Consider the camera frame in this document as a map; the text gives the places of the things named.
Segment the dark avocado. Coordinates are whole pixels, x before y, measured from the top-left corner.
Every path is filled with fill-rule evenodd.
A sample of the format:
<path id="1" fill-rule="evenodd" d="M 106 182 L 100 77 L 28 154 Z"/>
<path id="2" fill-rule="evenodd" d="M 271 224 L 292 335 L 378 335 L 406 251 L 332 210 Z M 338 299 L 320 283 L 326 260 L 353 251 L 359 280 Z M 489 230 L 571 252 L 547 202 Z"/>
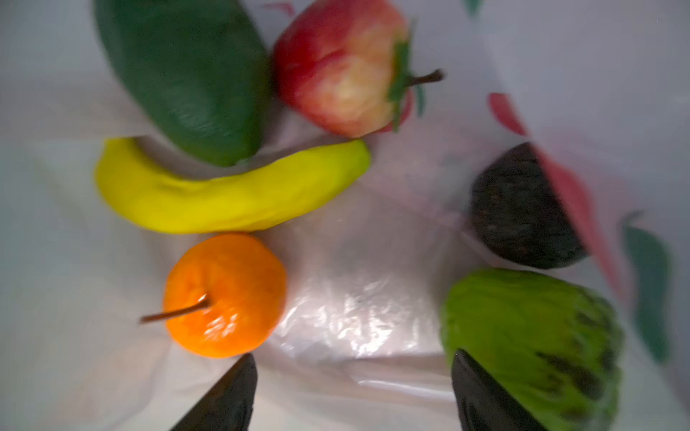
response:
<path id="1" fill-rule="evenodd" d="M 490 251 L 522 266 L 560 269 L 588 256 L 529 142 L 477 176 L 469 218 Z"/>

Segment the pink plastic bag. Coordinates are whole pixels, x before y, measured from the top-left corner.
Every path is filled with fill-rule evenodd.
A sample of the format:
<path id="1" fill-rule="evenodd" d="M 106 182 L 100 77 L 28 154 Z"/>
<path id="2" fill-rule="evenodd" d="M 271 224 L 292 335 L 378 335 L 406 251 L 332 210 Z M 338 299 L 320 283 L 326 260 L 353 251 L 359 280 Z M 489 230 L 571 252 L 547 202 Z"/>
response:
<path id="1" fill-rule="evenodd" d="M 521 142 L 546 154 L 591 247 L 553 275 L 605 296 L 625 330 L 616 430 L 689 427 L 689 5 L 402 1 L 426 110 L 368 140 L 366 175 L 262 234 L 289 271 L 256 353 L 255 430 L 457 430 L 438 311 L 499 266 L 466 217 L 474 177 Z M 167 430 L 232 366 L 161 324 L 167 274 L 197 235 L 114 215 L 93 171 L 151 125 L 102 55 L 88 1 L 1 5 L 1 427 Z"/>

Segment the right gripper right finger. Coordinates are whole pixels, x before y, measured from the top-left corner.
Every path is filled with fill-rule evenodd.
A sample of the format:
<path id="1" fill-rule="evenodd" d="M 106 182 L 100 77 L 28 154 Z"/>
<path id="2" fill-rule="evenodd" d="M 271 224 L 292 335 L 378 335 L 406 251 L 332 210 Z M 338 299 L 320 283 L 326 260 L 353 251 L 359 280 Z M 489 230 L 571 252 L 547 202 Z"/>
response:
<path id="1" fill-rule="evenodd" d="M 451 377 L 463 430 L 546 431 L 463 349 L 454 356 Z"/>

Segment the green fruit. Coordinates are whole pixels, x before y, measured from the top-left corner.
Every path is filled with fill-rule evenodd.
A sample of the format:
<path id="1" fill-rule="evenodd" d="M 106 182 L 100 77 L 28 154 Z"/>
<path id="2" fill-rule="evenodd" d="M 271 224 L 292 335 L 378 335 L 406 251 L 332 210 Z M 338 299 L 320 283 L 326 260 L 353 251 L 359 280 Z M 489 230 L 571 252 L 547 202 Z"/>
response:
<path id="1" fill-rule="evenodd" d="M 465 350 L 548 430 L 609 430 L 625 334 L 595 291 L 531 271 L 478 269 L 440 308 L 448 358 Z"/>

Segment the orange fruit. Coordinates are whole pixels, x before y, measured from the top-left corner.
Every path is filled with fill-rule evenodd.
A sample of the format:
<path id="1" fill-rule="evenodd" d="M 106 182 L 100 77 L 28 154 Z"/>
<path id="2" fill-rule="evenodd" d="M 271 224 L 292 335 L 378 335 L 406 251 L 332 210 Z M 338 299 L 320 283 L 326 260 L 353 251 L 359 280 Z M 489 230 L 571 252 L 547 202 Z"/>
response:
<path id="1" fill-rule="evenodd" d="M 286 301 L 278 257 L 251 235 L 225 233 L 180 258 L 165 283 L 163 312 L 140 321 L 163 321 L 172 339 L 194 354 L 228 358 L 269 339 Z"/>

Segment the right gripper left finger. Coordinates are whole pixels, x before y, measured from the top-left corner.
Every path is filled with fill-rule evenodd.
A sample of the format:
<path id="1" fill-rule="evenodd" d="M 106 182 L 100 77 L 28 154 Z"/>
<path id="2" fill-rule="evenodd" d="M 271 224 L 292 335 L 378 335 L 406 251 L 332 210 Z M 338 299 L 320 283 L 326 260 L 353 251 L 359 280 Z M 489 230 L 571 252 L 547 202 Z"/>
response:
<path id="1" fill-rule="evenodd" d="M 255 360 L 252 354 L 245 354 L 171 430 L 247 431 L 257 384 Z"/>

